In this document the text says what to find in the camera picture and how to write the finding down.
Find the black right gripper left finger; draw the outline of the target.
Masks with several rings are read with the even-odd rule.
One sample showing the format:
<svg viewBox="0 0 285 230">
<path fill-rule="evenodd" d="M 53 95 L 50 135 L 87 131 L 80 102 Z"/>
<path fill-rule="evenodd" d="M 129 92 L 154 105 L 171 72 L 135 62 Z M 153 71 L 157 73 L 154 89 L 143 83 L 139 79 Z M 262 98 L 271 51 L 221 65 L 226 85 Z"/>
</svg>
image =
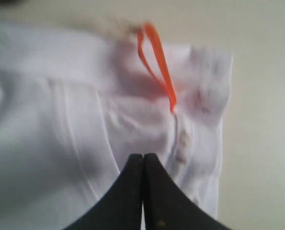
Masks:
<svg viewBox="0 0 285 230">
<path fill-rule="evenodd" d="M 143 156 L 131 154 L 108 192 L 68 230 L 139 230 Z"/>
</svg>

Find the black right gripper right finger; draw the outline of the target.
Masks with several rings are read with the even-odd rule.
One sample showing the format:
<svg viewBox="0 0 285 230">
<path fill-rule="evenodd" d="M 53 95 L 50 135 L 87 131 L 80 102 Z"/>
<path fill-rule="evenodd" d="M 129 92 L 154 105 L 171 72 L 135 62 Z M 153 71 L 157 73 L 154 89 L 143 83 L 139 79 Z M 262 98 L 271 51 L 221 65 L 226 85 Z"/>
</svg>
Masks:
<svg viewBox="0 0 285 230">
<path fill-rule="evenodd" d="M 225 230 L 174 183 L 154 153 L 144 156 L 143 206 L 147 230 Z"/>
</svg>

